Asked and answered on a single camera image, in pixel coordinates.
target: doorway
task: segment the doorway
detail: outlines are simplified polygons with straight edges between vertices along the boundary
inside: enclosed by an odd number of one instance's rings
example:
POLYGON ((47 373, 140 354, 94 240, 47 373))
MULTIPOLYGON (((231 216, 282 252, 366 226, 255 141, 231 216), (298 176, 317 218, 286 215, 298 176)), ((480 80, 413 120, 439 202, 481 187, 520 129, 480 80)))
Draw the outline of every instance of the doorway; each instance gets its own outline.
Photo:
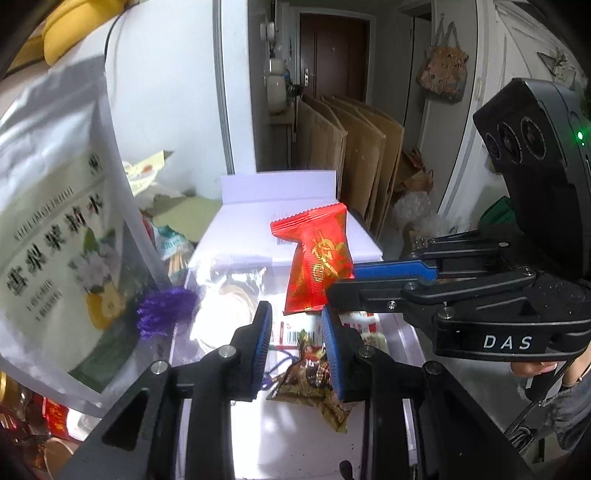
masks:
POLYGON ((408 98, 404 114, 405 150, 417 148, 423 131, 423 118, 427 91, 417 83, 417 76, 424 66, 431 46, 431 20, 424 17, 413 17, 410 79, 408 81, 408 98))
POLYGON ((373 18, 337 11, 301 11, 296 17, 295 69, 304 93, 370 101, 373 18))

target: blue gripper pad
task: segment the blue gripper pad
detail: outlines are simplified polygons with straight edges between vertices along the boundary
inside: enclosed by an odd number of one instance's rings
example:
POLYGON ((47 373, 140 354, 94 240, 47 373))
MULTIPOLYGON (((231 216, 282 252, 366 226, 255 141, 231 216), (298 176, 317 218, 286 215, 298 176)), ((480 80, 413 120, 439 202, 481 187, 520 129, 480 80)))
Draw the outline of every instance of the blue gripper pad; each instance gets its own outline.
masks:
POLYGON ((397 277, 421 277, 427 281, 437 280, 437 268, 428 267, 420 260, 355 264, 353 274, 356 280, 397 277))

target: finger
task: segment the finger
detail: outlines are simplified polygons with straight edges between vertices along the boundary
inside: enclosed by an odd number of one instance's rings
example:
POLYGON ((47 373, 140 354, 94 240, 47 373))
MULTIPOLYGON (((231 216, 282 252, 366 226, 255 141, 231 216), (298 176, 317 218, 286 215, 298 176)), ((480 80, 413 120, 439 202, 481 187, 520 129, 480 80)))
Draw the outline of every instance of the finger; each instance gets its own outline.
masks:
POLYGON ((531 378, 556 368, 555 362, 513 362, 511 370, 516 377, 531 378))
POLYGON ((553 370, 556 370, 556 367, 557 367, 557 366, 558 366, 558 364, 552 364, 552 365, 549 365, 549 366, 547 366, 547 367, 544 367, 544 368, 541 370, 540 374, 546 374, 546 373, 548 373, 548 372, 551 372, 551 371, 553 371, 553 370))

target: green object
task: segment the green object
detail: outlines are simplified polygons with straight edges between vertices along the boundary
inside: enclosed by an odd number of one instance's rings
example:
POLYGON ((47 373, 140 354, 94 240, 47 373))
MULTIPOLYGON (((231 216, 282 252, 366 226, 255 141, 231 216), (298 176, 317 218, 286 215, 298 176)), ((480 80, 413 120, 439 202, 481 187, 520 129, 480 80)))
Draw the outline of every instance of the green object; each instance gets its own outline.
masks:
POLYGON ((506 223, 517 223, 509 197, 503 197, 491 205, 480 217, 478 228, 482 228, 484 225, 504 225, 506 223))
POLYGON ((216 216, 222 202, 202 197, 170 198, 156 195, 154 207, 147 209, 156 227, 169 226, 190 242, 199 242, 216 216))

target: purple tassel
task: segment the purple tassel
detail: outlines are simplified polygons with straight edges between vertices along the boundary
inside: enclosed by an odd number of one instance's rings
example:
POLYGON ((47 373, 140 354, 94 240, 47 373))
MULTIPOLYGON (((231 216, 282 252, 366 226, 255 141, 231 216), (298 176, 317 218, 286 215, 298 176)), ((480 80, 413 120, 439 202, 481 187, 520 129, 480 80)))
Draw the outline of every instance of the purple tassel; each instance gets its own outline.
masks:
POLYGON ((188 320, 198 306, 197 292, 183 287, 148 294, 138 308, 138 329, 142 338, 168 335, 180 320, 188 320))

